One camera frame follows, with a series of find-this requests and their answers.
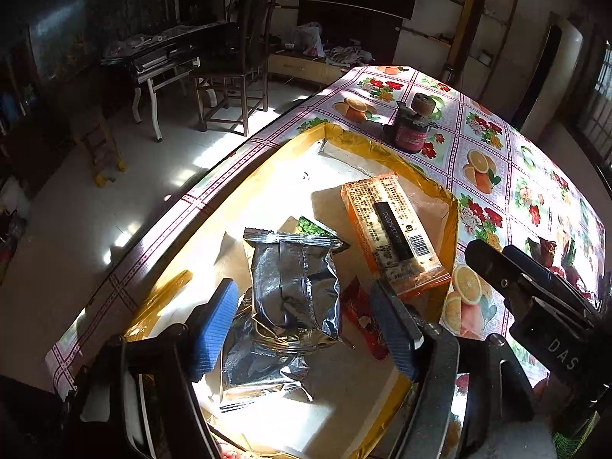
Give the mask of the dark silver snack bag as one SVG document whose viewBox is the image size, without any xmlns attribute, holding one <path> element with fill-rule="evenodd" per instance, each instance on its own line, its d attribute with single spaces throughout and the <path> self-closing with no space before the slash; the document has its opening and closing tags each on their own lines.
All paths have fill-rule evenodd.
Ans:
<svg viewBox="0 0 612 459">
<path fill-rule="evenodd" d="M 340 282 L 333 236 L 244 230 L 251 259 L 255 338 L 275 351 L 301 354 L 340 338 Z"/>
</svg>

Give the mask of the small tan cup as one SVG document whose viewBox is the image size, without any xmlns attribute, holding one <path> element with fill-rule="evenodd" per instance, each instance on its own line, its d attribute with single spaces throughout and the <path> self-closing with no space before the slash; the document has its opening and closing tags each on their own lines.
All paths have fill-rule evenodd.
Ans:
<svg viewBox="0 0 612 459">
<path fill-rule="evenodd" d="M 416 92 L 411 102 L 411 108 L 420 116 L 430 117 L 436 109 L 436 102 L 431 96 Z"/>
</svg>

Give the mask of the dark red small snack packet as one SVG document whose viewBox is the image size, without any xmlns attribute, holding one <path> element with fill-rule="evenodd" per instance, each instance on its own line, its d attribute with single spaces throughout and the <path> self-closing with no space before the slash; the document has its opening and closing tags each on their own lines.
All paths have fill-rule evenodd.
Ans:
<svg viewBox="0 0 612 459">
<path fill-rule="evenodd" d="M 541 237 L 539 239 L 540 263 L 549 269 L 554 262 L 557 244 L 555 241 L 548 241 Z"/>
</svg>

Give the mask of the standing air conditioner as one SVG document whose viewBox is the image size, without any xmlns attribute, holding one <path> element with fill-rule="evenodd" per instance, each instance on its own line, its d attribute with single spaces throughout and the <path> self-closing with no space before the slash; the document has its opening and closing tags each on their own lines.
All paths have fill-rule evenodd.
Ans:
<svg viewBox="0 0 612 459">
<path fill-rule="evenodd" d="M 580 30 L 558 13 L 550 13 L 548 24 L 530 82 L 511 119 L 511 125 L 534 143 L 561 105 L 584 42 Z"/>
</svg>

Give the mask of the wooden chair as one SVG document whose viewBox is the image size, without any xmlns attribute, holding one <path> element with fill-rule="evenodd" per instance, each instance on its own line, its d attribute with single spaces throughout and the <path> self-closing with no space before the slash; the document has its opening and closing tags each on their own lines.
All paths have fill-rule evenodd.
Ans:
<svg viewBox="0 0 612 459">
<path fill-rule="evenodd" d="M 210 123 L 241 127 L 269 109 L 270 32 L 277 0 L 228 0 L 228 31 L 201 67 L 192 70 L 200 130 Z"/>
</svg>

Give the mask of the dark jar with pink label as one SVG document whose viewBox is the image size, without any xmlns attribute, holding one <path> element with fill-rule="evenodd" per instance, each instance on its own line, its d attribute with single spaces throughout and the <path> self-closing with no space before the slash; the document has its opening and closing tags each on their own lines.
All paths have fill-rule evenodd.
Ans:
<svg viewBox="0 0 612 459">
<path fill-rule="evenodd" d="M 420 152 L 433 125 L 433 120 L 430 117 L 418 115 L 411 108 L 411 104 L 397 101 L 396 105 L 397 112 L 393 122 L 383 127 L 385 140 L 404 152 Z"/>
</svg>

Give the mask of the Weidan cracker pack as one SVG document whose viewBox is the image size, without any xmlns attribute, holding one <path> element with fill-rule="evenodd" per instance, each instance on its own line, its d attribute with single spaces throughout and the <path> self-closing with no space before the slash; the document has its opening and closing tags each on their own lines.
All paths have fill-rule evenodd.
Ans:
<svg viewBox="0 0 612 459">
<path fill-rule="evenodd" d="M 561 256 L 561 265 L 565 270 L 566 279 L 571 284 L 576 284 L 580 279 L 580 274 L 575 266 L 576 242 L 571 238 L 564 246 Z"/>
<path fill-rule="evenodd" d="M 285 223 L 279 228 L 281 232 L 306 235 L 322 235 L 337 237 L 338 234 L 331 228 L 326 227 L 319 221 L 311 220 L 306 216 L 294 218 L 290 216 Z"/>
</svg>

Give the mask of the red candy packet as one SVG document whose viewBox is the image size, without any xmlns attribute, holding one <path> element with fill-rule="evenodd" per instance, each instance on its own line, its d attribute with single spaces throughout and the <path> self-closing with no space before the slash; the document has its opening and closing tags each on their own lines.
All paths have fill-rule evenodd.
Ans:
<svg viewBox="0 0 612 459">
<path fill-rule="evenodd" d="M 340 306 L 342 314 L 363 337 L 369 353 L 378 361 L 387 358 L 389 349 L 371 311 L 369 294 L 357 277 L 341 292 Z"/>
</svg>

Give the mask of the yellow-rimmed shallow tray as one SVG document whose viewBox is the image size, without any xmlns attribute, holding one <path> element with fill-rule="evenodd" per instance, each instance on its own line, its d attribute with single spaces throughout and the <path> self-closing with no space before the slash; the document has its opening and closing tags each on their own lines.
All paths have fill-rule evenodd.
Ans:
<svg viewBox="0 0 612 459">
<path fill-rule="evenodd" d="M 343 332 L 347 294 L 389 280 L 428 315 L 456 258 L 459 203 L 390 148 L 323 122 L 267 159 L 204 222 L 154 290 L 131 342 L 177 332 L 228 283 L 229 326 L 187 374 L 213 432 L 274 458 L 364 458 L 412 383 Z"/>
</svg>

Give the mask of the barred window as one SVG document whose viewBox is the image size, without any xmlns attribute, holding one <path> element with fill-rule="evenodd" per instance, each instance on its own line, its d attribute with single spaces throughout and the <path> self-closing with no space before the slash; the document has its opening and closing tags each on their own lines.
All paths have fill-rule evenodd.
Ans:
<svg viewBox="0 0 612 459">
<path fill-rule="evenodd" d="M 578 120 L 578 138 L 589 159 L 599 168 L 611 169 L 611 42 L 606 39 L 596 61 L 596 78 L 588 89 Z"/>
</svg>

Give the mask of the white-legged side table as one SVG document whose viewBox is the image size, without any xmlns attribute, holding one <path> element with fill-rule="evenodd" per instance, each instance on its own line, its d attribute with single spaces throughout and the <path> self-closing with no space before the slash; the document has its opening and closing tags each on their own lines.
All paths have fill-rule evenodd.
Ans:
<svg viewBox="0 0 612 459">
<path fill-rule="evenodd" d="M 151 124 L 156 142 L 163 140 L 158 113 L 158 91 L 178 82 L 187 94 L 186 80 L 200 67 L 207 50 L 227 33 L 224 20 L 202 25 L 176 25 L 157 34 L 137 34 L 124 41 L 112 42 L 101 60 L 108 67 L 122 67 L 131 78 L 134 96 L 132 115 L 141 122 L 140 98 L 146 88 L 150 95 Z"/>
</svg>

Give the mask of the low tv cabinet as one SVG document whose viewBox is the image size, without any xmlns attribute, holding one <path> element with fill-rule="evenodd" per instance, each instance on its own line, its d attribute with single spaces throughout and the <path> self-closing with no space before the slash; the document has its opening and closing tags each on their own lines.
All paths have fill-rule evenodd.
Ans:
<svg viewBox="0 0 612 459">
<path fill-rule="evenodd" d="M 348 69 L 319 58 L 283 52 L 270 55 L 268 71 L 273 75 L 327 86 L 344 76 Z"/>
</svg>

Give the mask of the orange cracker pack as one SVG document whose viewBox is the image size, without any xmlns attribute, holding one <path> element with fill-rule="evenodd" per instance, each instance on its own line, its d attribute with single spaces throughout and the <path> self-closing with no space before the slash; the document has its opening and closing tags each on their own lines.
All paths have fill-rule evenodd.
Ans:
<svg viewBox="0 0 612 459">
<path fill-rule="evenodd" d="M 344 184 L 340 197 L 370 271 L 402 299 L 450 282 L 394 172 Z"/>
</svg>

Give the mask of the floral fruit vinyl tablecloth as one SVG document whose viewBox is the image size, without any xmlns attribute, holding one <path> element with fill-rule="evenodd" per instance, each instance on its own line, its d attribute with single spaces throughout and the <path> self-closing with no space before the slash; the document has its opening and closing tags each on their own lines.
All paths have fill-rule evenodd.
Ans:
<svg viewBox="0 0 612 459">
<path fill-rule="evenodd" d="M 410 105 L 416 92 L 434 98 L 436 109 L 424 146 L 408 153 L 385 140 L 383 127 L 393 122 L 396 102 Z M 411 67 L 352 70 L 170 200 L 47 354 L 64 404 L 67 457 L 274 458 L 215 434 L 196 411 L 185 372 L 186 324 L 147 342 L 131 342 L 127 333 L 150 294 L 182 273 L 177 256 L 229 195 L 284 144 L 323 122 L 390 148 L 459 203 L 456 258 L 440 312 L 428 315 L 415 299 L 398 296 L 424 338 L 418 379 L 409 379 L 412 390 L 364 458 L 609 457 L 611 408 L 584 425 L 554 423 L 570 389 L 513 339 L 503 296 L 465 259 L 469 242 L 482 239 L 500 252 L 512 244 L 542 264 L 543 237 L 557 244 L 549 270 L 566 279 L 561 256 L 574 238 L 580 279 L 571 285 L 596 312 L 611 311 L 602 219 L 529 139 Z"/>
</svg>

